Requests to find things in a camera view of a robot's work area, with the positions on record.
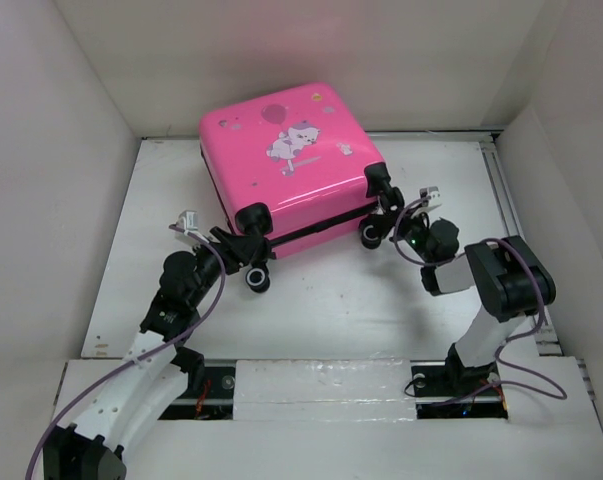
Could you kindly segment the pink hard-shell suitcase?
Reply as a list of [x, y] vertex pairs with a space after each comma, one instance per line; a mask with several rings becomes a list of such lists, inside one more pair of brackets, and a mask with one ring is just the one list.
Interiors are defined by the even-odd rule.
[[[269, 260], [360, 235], [361, 221], [380, 207], [404, 206], [383, 156], [326, 83], [211, 111], [199, 122], [199, 141], [229, 233], [260, 227]], [[266, 291], [247, 269], [248, 287]]]

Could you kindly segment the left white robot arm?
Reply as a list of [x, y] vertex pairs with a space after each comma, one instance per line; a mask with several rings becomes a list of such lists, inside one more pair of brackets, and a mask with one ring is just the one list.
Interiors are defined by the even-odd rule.
[[121, 364], [79, 394], [91, 403], [68, 426], [54, 420], [44, 433], [33, 457], [43, 461], [46, 479], [125, 478], [126, 460], [152, 424], [180, 395], [203, 387], [204, 357], [185, 344], [209, 316], [198, 307], [212, 286], [223, 287], [247, 267], [258, 290], [268, 287], [271, 247], [260, 227], [241, 235], [213, 228], [211, 238], [170, 228], [197, 245], [165, 259], [159, 289]]

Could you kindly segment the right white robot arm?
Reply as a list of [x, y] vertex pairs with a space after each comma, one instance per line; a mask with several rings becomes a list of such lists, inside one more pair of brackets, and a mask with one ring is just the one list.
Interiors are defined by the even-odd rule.
[[496, 366], [506, 345], [520, 339], [527, 317], [545, 317], [556, 299], [555, 282], [523, 237], [486, 238], [460, 245], [458, 227], [449, 220], [431, 221], [427, 200], [403, 210], [372, 214], [359, 226], [362, 243], [376, 248], [382, 239], [406, 242], [416, 253], [424, 289], [441, 296], [476, 289], [481, 306], [465, 334], [448, 350], [444, 366], [414, 384], [421, 396], [460, 402], [500, 387]]

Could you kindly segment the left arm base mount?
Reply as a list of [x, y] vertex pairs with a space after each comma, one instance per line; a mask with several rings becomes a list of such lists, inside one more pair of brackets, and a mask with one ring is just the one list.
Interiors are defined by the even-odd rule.
[[213, 363], [205, 367], [200, 384], [189, 387], [173, 401], [160, 420], [225, 421], [233, 419], [236, 386], [235, 363]]

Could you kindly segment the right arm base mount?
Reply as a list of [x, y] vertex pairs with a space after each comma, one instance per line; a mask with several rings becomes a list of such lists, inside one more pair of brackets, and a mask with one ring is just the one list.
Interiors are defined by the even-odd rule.
[[415, 400], [418, 420], [507, 419], [494, 364], [454, 380], [441, 362], [413, 363], [404, 394]]

